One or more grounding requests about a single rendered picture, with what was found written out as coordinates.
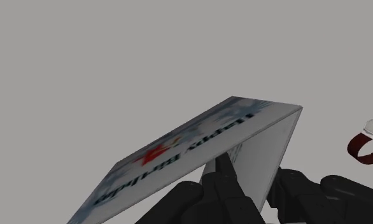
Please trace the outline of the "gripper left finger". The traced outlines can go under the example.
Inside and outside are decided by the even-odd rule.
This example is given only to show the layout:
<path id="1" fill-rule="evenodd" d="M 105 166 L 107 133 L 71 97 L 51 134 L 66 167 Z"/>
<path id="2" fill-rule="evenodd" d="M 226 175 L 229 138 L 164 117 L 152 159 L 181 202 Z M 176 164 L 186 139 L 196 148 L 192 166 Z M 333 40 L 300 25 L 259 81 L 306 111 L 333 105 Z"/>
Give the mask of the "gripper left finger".
<path id="1" fill-rule="evenodd" d="M 135 224 L 265 224 L 246 196 L 228 153 L 215 158 L 215 171 L 200 183 L 182 181 Z"/>

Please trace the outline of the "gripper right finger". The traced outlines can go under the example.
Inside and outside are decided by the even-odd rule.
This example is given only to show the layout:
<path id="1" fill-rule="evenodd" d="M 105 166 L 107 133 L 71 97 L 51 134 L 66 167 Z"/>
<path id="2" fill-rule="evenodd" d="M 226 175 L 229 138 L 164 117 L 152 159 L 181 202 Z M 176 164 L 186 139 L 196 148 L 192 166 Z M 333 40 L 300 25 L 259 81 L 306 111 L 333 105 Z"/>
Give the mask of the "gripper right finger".
<path id="1" fill-rule="evenodd" d="M 267 196 L 280 224 L 373 224 L 373 189 L 338 175 L 319 183 L 279 168 Z"/>

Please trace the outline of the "white printed greeting card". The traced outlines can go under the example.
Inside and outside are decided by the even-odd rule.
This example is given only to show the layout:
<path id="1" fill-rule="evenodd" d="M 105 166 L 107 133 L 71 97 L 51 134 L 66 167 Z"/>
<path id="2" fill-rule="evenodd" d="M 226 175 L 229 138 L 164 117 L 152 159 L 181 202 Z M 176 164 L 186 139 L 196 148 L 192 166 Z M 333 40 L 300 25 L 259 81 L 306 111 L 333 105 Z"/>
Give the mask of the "white printed greeting card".
<path id="1" fill-rule="evenodd" d="M 103 224 L 190 172 L 230 157 L 263 208 L 302 107 L 232 96 L 117 162 L 67 224 Z"/>

